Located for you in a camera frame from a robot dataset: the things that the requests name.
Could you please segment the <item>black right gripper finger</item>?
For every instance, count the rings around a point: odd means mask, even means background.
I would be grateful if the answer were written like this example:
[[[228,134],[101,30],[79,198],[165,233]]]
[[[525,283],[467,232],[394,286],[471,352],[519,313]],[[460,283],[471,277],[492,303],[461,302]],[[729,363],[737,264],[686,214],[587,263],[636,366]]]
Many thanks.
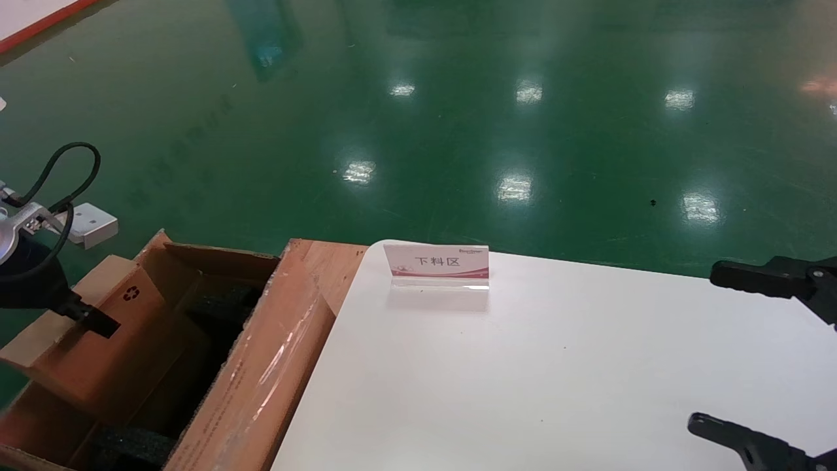
[[[836,257],[801,260],[772,257],[761,266],[718,260],[709,274],[717,287],[772,298],[797,298],[825,324],[836,324]]]
[[[812,457],[788,442],[724,421],[712,415],[691,414],[687,430],[736,452],[747,470],[835,470],[836,450]]]

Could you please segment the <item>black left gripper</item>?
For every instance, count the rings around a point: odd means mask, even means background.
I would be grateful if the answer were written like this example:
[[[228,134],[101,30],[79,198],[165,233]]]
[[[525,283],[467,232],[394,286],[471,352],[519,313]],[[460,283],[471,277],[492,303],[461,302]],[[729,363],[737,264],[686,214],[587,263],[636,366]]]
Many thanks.
[[[110,339],[122,324],[71,291],[58,253],[57,247],[50,249],[22,235],[12,256],[1,266],[1,307],[48,309]]]

